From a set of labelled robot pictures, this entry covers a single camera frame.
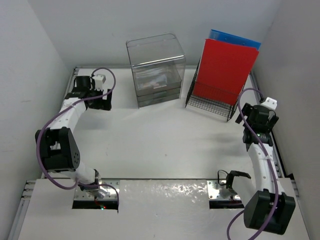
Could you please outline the clear plastic drawer organizer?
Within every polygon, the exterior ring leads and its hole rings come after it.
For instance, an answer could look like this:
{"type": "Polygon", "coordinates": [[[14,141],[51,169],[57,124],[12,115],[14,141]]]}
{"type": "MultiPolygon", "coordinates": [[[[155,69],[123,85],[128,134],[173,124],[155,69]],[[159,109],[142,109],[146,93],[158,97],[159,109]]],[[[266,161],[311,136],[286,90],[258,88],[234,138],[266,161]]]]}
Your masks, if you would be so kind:
{"type": "Polygon", "coordinates": [[[186,55],[173,33],[126,42],[139,108],[181,97],[186,55]]]}

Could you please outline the blue folder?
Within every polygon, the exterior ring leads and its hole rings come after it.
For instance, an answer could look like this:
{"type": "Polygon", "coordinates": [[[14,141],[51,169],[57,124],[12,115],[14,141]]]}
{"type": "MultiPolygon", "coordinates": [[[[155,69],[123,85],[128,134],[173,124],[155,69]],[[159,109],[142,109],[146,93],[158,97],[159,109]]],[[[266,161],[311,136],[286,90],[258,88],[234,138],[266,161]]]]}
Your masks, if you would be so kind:
{"type": "Polygon", "coordinates": [[[260,42],[214,29],[210,30],[208,38],[228,44],[255,48],[257,51],[261,47],[260,42]]]}

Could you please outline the red folder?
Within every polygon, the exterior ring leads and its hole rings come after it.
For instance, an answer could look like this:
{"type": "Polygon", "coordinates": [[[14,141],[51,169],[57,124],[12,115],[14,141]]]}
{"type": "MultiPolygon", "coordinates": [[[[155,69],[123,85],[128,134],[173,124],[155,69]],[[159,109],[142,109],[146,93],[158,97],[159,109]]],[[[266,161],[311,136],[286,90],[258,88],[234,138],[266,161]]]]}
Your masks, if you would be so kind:
{"type": "Polygon", "coordinates": [[[233,106],[258,54],[255,47],[206,39],[193,95],[233,106]]]}

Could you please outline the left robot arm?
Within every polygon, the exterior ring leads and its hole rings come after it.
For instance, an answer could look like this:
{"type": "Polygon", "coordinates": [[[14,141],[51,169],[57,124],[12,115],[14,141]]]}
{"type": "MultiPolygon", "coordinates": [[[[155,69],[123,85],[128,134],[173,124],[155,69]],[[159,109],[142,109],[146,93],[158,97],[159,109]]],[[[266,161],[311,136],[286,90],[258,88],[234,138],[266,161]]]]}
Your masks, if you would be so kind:
{"type": "Polygon", "coordinates": [[[104,74],[75,77],[60,111],[35,134],[39,166],[46,178],[60,189],[80,187],[91,194],[102,191],[99,172],[81,161],[73,132],[86,110],[111,110],[113,89],[104,90],[105,82],[104,74]]]}

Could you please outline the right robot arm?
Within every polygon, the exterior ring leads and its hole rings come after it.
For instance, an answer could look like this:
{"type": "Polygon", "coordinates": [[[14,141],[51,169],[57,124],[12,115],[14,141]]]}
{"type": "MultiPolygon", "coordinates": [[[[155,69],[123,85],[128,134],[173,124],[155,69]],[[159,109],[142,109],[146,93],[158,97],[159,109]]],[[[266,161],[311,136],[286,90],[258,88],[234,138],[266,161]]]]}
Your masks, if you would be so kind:
{"type": "Polygon", "coordinates": [[[296,202],[279,183],[273,159],[270,132],[278,116],[277,101],[268,97],[259,105],[246,103],[236,123],[244,124],[242,141],[251,159],[254,180],[246,172],[232,170],[226,177],[226,189],[236,193],[244,206],[246,228],[283,235],[294,213],[296,202]]]}

